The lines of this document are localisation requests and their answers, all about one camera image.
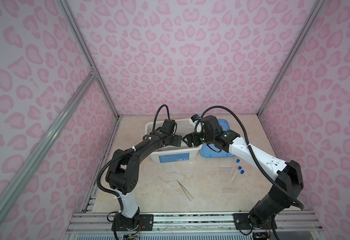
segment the diagonal metal bar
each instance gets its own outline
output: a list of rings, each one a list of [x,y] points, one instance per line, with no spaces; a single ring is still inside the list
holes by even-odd
[[[275,77],[275,80],[273,84],[271,85],[270,89],[268,90],[266,97],[264,98],[264,101],[262,105],[259,108],[258,116],[260,117],[264,110],[266,109],[268,103],[271,100],[271,97],[273,96],[274,92],[276,91],[276,88],[278,87],[279,83],[281,83],[284,74],[286,73],[288,67],[293,62],[297,52],[299,51],[300,46],[303,44],[304,40],[306,39],[308,33],[310,32],[312,26],[314,25],[316,19],[318,18],[319,14],[321,13],[321,10],[323,9],[323,6],[325,4],[326,0],[316,0],[314,3],[314,6],[312,7],[310,13],[308,14],[308,17],[306,21],[304,22],[298,36],[296,37],[296,40],[291,47],[291,50],[289,51],[286,60],[282,64],[282,67],[280,68],[278,74]]]
[[[43,139],[39,142],[35,150],[26,160],[26,163],[14,176],[11,183],[7,186],[3,194],[0,196],[0,225],[5,219],[12,206],[17,201],[24,187],[38,169],[39,164],[47,155],[48,151],[58,138],[59,134],[65,127],[72,114],[76,111],[79,103],[86,95],[87,90],[91,87],[96,79],[93,73],[90,73],[81,84],[76,93],[69,100],[57,119],[53,122]]]
[[[82,53],[87,61],[88,66],[91,68],[91,70],[94,71],[95,75],[99,75],[99,71],[95,65],[94,60],[92,59],[90,50],[86,45],[86,41],[84,41],[84,37],[83,37],[83,35],[82,35],[82,33],[81,33],[77,23],[76,23],[76,20],[75,20],[75,17],[74,17],[72,10],[71,10],[70,5],[68,4],[67,0],[56,0],[56,1],[62,10],[62,13],[63,13],[64,17],[66,18],[68,26],[70,27],[72,33],[74,34],[74,37],[75,37],[80,49],[82,50]],[[107,91],[105,84],[104,84],[104,81],[100,77],[100,75],[98,76],[96,81],[98,82],[98,84],[100,86],[101,92],[102,92],[104,98],[106,99],[106,102],[109,105],[109,108],[111,109],[112,114],[114,115],[114,117],[116,119],[118,119],[118,117],[119,117],[118,112],[116,111],[115,106],[112,103],[111,96],[110,96],[109,92]]]

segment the side wall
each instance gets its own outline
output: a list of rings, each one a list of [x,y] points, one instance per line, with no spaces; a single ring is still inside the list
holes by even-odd
[[[62,239],[80,211],[114,119],[93,83],[0,226],[1,239]]]
[[[314,0],[68,2],[118,113],[176,114],[257,113]]]
[[[0,1],[0,195],[88,73],[54,0]]]
[[[301,165],[300,198],[328,239],[350,240],[350,1],[329,2],[261,122]]]

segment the metal tweezers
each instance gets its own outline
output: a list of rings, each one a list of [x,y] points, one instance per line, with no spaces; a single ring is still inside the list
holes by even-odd
[[[191,193],[189,191],[187,191],[187,189],[185,187],[183,187],[183,185],[180,184],[180,182],[178,180],[176,180],[178,182],[178,184],[180,185],[180,187],[182,188],[184,194],[187,196],[187,198],[191,201],[190,197],[192,197],[192,199],[194,199],[194,197],[191,195]]]

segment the blue plastic lid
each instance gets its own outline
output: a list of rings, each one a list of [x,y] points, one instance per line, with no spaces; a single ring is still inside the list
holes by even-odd
[[[223,128],[223,131],[227,131],[227,130],[230,129],[230,125],[228,124],[227,120],[225,120],[225,119],[218,119],[218,122],[219,122],[220,126]],[[215,151],[219,151],[219,149],[217,149],[213,144],[210,144],[210,147],[212,149],[214,149]],[[214,152],[207,146],[207,144],[203,144],[203,146],[201,147],[200,155],[202,157],[206,157],[206,158],[212,158],[212,157],[234,157],[235,156],[235,155],[233,155],[231,153],[225,152],[224,150],[222,150],[221,152]]]

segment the beige marble tabletop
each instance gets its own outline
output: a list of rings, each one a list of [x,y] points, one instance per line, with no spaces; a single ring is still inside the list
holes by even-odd
[[[243,136],[240,125],[233,116],[216,115],[216,117],[226,119],[230,128]],[[258,117],[256,115],[238,115],[238,117],[246,128],[250,143],[275,156]],[[158,121],[163,121],[164,118],[159,117]],[[175,120],[185,118],[187,117],[172,116]],[[112,146],[112,153],[117,149],[125,150],[139,143],[146,123],[152,121],[151,116],[123,117]],[[154,164],[151,158],[147,157],[140,164],[139,181],[134,189],[140,212],[251,210],[268,193],[271,183],[257,168],[242,160],[240,166],[245,173],[236,176],[236,182],[232,184],[230,173],[225,171],[236,164],[236,159],[236,157],[204,158],[198,152],[195,160]],[[172,171],[188,176],[190,179],[174,174]],[[102,185],[109,188],[109,184],[104,179],[105,173],[102,176]],[[193,196],[191,201],[184,194],[177,180]],[[112,212],[119,208],[114,195],[99,190],[92,212]]]

